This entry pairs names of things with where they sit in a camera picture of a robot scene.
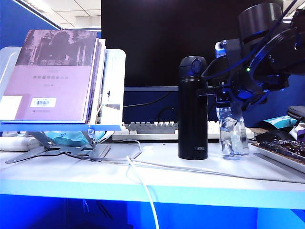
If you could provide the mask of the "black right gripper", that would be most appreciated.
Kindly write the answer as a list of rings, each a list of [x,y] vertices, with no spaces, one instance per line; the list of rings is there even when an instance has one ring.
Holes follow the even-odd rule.
[[[216,103],[230,103],[233,112],[251,110],[254,106],[264,103],[269,91],[264,91],[249,73],[244,70],[229,72],[229,93],[220,87],[207,87],[197,90],[198,96],[213,95]]]

